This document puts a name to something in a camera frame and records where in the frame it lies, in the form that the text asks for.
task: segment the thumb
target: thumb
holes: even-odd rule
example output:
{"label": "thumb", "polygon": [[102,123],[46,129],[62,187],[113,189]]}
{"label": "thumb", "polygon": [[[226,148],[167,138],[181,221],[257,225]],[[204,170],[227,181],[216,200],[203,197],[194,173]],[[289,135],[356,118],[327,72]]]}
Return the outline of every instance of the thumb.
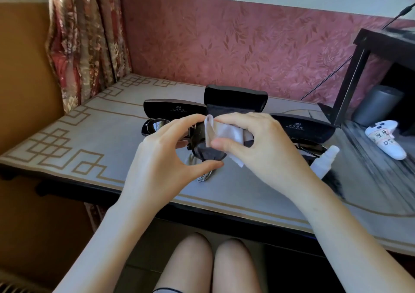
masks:
{"label": "thumb", "polygon": [[249,150],[249,148],[228,138],[216,138],[210,142],[210,146],[216,150],[231,153],[242,161]]}
{"label": "thumb", "polygon": [[192,180],[209,173],[211,170],[216,170],[223,166],[222,161],[208,160],[203,163],[189,166]]}

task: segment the hand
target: hand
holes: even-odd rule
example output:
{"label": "hand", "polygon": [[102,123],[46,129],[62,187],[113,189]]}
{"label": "hand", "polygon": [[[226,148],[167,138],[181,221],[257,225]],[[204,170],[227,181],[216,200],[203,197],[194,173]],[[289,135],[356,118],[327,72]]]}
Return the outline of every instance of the hand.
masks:
{"label": "hand", "polygon": [[227,138],[217,138],[211,146],[232,153],[264,183],[291,198],[319,180],[298,153],[280,123],[266,113],[230,113],[216,121],[248,129],[254,144],[247,148]]}
{"label": "hand", "polygon": [[188,129],[204,120],[204,115],[190,115],[146,137],[138,146],[117,204],[133,216],[143,211],[154,216],[192,180],[222,167],[223,162],[214,160],[185,165],[176,154],[176,147],[187,144],[181,140]]}

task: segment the gray cup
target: gray cup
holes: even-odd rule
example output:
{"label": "gray cup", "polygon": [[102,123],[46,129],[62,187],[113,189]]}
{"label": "gray cup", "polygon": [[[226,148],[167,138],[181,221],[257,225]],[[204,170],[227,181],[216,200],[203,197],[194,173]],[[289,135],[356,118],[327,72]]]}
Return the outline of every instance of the gray cup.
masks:
{"label": "gray cup", "polygon": [[390,86],[375,86],[353,112],[351,119],[362,126],[372,126],[385,120],[403,95],[403,92]]}

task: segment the forearm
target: forearm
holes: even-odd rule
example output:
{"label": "forearm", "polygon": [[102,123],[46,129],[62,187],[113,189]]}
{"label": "forearm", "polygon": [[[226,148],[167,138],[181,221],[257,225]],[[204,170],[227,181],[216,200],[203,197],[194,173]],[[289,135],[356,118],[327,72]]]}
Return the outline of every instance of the forearm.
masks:
{"label": "forearm", "polygon": [[414,292],[415,280],[322,182],[293,198],[347,292]]}
{"label": "forearm", "polygon": [[128,256],[153,218],[143,213],[131,224],[123,211],[117,204],[108,210],[54,293],[113,292]]}

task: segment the patterned tablecloth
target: patterned tablecloth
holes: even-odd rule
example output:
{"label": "patterned tablecloth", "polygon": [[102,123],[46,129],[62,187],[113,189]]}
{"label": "patterned tablecloth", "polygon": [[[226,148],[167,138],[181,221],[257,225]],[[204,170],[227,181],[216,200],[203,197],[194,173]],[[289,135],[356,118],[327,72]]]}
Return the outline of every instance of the patterned tablecloth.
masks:
{"label": "patterned tablecloth", "polygon": [[[203,103],[204,87],[129,75],[86,104],[0,156],[25,170],[122,190],[147,117],[143,102],[176,98]],[[267,113],[326,120],[318,105],[269,98]],[[328,145],[340,147],[333,164],[340,195],[362,225],[387,249],[415,256],[414,160],[394,161],[349,122]],[[179,149],[185,160],[189,151]],[[194,181],[173,202],[291,229],[313,232],[295,205],[231,159],[206,182]]]}

